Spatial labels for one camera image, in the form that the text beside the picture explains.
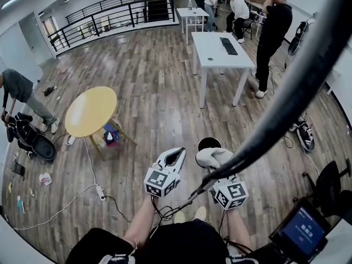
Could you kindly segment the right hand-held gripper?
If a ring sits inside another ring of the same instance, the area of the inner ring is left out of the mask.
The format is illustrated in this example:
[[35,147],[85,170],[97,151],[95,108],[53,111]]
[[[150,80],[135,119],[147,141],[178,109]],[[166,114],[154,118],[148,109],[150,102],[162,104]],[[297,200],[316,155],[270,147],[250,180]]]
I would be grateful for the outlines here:
[[[213,177],[217,175],[217,169],[207,166],[208,175]],[[213,185],[214,200],[224,209],[232,210],[242,206],[249,193],[244,181],[241,181],[238,176],[230,176],[218,180]]]

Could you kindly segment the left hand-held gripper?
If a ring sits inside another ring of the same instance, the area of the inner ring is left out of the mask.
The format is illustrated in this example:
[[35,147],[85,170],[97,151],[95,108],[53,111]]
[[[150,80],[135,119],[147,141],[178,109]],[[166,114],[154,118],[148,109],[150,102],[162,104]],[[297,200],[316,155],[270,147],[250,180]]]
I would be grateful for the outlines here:
[[186,156],[185,148],[172,148],[162,152],[156,163],[147,171],[144,179],[145,191],[155,197],[165,197],[177,187],[179,172]]

